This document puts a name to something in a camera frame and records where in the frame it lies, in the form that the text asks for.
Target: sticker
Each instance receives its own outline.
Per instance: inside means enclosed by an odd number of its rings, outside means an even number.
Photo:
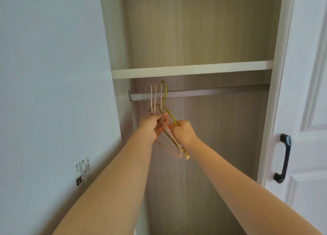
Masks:
[[[76,164],[76,185],[80,188],[81,192],[88,187],[90,178],[90,161],[87,157]]]

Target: door handle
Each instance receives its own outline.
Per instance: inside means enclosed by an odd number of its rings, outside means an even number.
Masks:
[[[285,158],[284,158],[284,165],[283,165],[283,170],[281,174],[275,173],[274,174],[274,180],[277,183],[282,183],[285,180],[285,176],[286,176],[286,170],[287,170],[287,166],[288,166],[288,159],[289,159],[289,154],[291,152],[291,136],[282,133],[281,134],[281,142],[284,143],[286,149],[285,149]]]

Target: left arm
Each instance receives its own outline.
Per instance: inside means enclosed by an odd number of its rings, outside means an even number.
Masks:
[[[160,117],[153,115],[140,120],[123,149],[77,200],[53,235],[133,234],[144,196],[152,144],[164,130],[157,122]],[[162,118],[167,124],[167,113]]]

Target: clothes rod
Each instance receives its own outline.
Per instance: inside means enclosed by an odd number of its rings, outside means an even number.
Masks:
[[[222,94],[239,94],[248,92],[269,91],[270,84],[242,85],[232,87],[207,88],[207,89],[187,89],[167,91],[166,98],[179,98],[191,96],[210,96]],[[132,94],[128,91],[129,101],[150,100],[150,93]],[[160,99],[160,92],[157,92],[157,99]]]

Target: clothes hanger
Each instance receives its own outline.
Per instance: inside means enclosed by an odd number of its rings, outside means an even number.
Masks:
[[[164,101],[165,98],[167,96],[167,85],[165,83],[165,81],[161,81],[160,83],[160,104],[156,104],[156,99],[157,99],[157,85],[154,84],[155,86],[155,96],[154,96],[154,105],[152,104],[152,86],[151,84],[147,83],[145,86],[145,90],[147,89],[147,86],[150,86],[150,91],[151,91],[151,106],[149,109],[149,114],[156,114],[156,107],[159,107],[159,112],[160,113],[164,113],[162,110],[164,109],[167,113],[168,113],[168,117],[172,119],[173,123],[178,125],[177,121],[175,120],[174,116],[170,113],[170,111],[168,110],[168,108],[166,108],[164,106]],[[165,94],[162,97],[162,84],[164,84],[165,86]],[[162,148],[164,148],[166,151],[168,151],[170,154],[173,154],[174,156],[176,156],[177,158],[182,158],[183,154],[184,154],[184,158],[187,160],[190,158],[190,156],[187,154],[187,152],[185,151],[184,147],[181,147],[180,144],[177,142],[176,138],[174,137],[174,135],[171,133],[170,129],[168,128],[168,126],[166,125],[166,123],[164,122],[164,120],[162,118],[160,118],[160,122],[161,124],[165,127],[164,133],[167,135],[167,137],[170,139],[170,141],[174,144],[174,146],[172,144],[170,144],[165,137],[161,134],[161,137],[174,149],[174,151],[172,151],[171,149],[163,146],[160,142],[156,141],[156,143],[161,146]]]

